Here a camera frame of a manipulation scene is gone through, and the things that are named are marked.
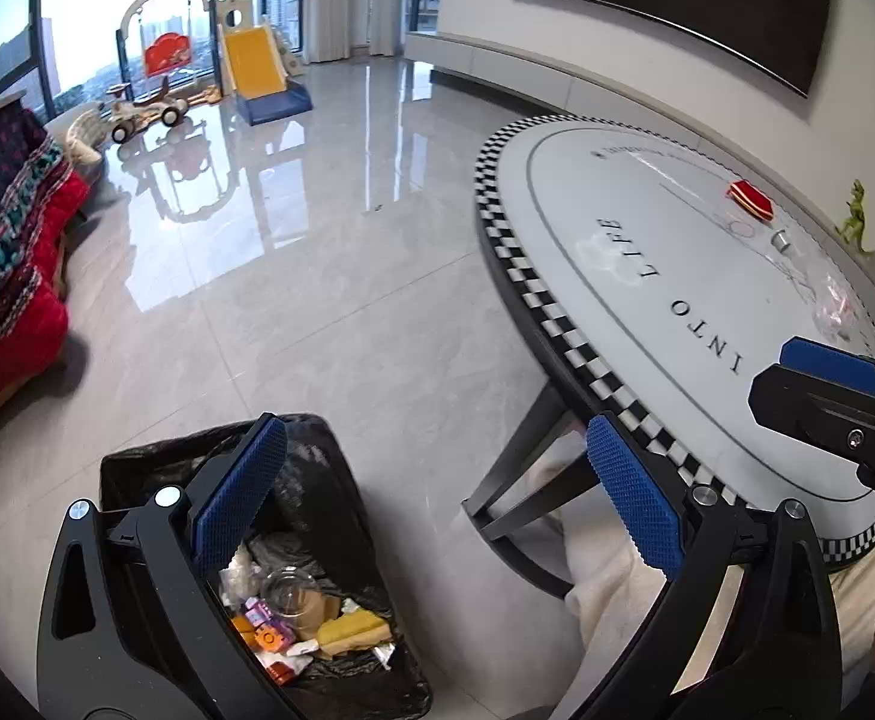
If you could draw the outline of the wicker basket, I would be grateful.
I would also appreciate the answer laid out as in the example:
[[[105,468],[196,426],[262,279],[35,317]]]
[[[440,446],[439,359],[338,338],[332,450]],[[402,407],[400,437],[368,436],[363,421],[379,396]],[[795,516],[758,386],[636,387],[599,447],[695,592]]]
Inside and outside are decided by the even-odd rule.
[[[107,119],[97,107],[81,112],[71,122],[65,137],[65,151],[74,169],[91,172],[101,165],[101,146],[107,133]]]

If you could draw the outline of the yellow sponge cake piece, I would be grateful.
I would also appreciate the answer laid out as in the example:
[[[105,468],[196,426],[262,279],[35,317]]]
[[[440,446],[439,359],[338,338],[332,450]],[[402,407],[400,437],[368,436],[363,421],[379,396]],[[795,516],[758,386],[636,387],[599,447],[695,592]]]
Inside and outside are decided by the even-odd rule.
[[[373,649],[392,640],[392,631],[383,617],[367,610],[342,614],[323,622],[317,631],[318,650],[338,656],[353,650]]]

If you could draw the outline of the round white coffee table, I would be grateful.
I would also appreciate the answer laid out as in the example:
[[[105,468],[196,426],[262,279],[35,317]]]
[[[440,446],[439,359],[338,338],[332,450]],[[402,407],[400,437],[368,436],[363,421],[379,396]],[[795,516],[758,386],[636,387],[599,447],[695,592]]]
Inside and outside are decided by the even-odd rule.
[[[875,550],[875,491],[846,461],[757,426],[748,392],[795,337],[875,356],[875,319],[792,213],[763,223],[728,199],[735,181],[647,128],[542,115],[481,146],[476,221],[513,318],[570,403],[611,411],[683,483],[732,504],[800,500],[839,571]],[[814,325],[826,273],[855,302],[850,341]]]

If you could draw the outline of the green dinosaur toy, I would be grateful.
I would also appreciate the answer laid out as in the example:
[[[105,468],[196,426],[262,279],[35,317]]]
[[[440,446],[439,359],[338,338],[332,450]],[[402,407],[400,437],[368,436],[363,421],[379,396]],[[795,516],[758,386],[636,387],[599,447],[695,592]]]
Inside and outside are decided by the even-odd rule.
[[[871,257],[873,252],[865,247],[865,231],[867,231],[867,212],[865,199],[867,191],[864,184],[855,179],[850,189],[850,199],[847,202],[847,216],[835,227],[839,239],[849,249],[855,250],[862,257]]]

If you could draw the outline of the white red baby swing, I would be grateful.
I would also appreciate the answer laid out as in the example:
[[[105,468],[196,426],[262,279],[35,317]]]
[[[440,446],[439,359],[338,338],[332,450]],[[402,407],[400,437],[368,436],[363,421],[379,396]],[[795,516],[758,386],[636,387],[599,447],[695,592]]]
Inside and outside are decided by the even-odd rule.
[[[120,98],[142,103],[172,91],[219,86],[216,0],[133,0],[115,29]]]

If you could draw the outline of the white low tv cabinet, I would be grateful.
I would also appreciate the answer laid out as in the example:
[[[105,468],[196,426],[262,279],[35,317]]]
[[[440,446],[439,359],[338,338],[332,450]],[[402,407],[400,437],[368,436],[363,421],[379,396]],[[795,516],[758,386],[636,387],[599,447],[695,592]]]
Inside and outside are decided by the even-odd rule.
[[[673,107],[603,76],[554,64],[540,55],[465,37],[421,31],[412,31],[405,37],[405,55],[415,62],[431,64],[437,70],[500,89],[548,109],[615,119],[652,128],[673,138],[705,135],[702,125]]]

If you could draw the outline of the crumpled clear plastic wrap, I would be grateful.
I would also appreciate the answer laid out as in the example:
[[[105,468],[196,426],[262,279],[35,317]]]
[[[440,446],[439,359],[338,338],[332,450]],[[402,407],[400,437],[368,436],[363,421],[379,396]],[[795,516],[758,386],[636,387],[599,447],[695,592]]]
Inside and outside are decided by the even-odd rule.
[[[813,293],[813,320],[819,332],[831,340],[852,340],[858,330],[858,317],[847,289],[826,273],[814,282]]]

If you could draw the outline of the yellow children's slide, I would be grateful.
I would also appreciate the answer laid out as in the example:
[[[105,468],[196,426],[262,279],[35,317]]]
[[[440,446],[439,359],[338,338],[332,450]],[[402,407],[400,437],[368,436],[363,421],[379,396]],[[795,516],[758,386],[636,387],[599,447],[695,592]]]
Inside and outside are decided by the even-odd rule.
[[[248,125],[270,124],[314,109],[300,82],[304,65],[254,0],[211,0],[216,73]]]

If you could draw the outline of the red cloth pouch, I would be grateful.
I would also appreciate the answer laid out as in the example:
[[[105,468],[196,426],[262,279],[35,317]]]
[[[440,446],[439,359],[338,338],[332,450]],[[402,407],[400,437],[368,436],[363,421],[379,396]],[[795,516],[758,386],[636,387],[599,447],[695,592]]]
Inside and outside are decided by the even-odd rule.
[[[738,179],[727,187],[727,197],[739,208],[763,223],[770,223],[775,216],[774,204],[766,193],[754,187],[745,179]]]

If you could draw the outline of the small metal cap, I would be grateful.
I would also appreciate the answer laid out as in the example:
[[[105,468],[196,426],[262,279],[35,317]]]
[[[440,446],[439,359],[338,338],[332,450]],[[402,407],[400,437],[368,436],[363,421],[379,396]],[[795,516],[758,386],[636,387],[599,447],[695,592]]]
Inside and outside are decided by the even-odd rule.
[[[771,244],[779,254],[785,254],[790,249],[790,239],[785,229],[777,229],[771,236]]]

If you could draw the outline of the beige toy car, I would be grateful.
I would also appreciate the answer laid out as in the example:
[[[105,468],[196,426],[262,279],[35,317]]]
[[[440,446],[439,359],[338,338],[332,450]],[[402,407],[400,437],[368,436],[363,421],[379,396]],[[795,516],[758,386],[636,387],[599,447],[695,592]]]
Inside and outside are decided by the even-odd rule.
[[[138,132],[145,130],[154,122],[163,122],[166,127],[175,127],[190,109],[187,98],[170,93],[169,78],[164,76],[158,93],[146,101],[127,101],[124,93],[130,89],[128,83],[117,83],[107,89],[112,98],[110,106],[110,138],[113,143],[123,145]]]

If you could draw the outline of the clear plastic cup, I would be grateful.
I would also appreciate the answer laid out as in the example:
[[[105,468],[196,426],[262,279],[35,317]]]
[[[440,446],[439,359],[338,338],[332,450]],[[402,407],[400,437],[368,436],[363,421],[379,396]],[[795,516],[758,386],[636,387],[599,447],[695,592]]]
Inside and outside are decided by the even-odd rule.
[[[299,637],[309,639],[323,622],[323,593],[304,569],[284,566],[271,571],[261,582],[261,596]]]

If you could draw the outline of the red patterned blanket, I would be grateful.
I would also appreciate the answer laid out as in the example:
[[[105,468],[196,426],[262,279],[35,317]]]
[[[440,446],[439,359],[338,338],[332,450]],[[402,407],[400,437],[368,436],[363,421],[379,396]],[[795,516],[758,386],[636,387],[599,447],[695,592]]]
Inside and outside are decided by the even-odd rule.
[[[0,103],[0,395],[52,366],[68,335],[56,286],[85,179],[21,101]]]

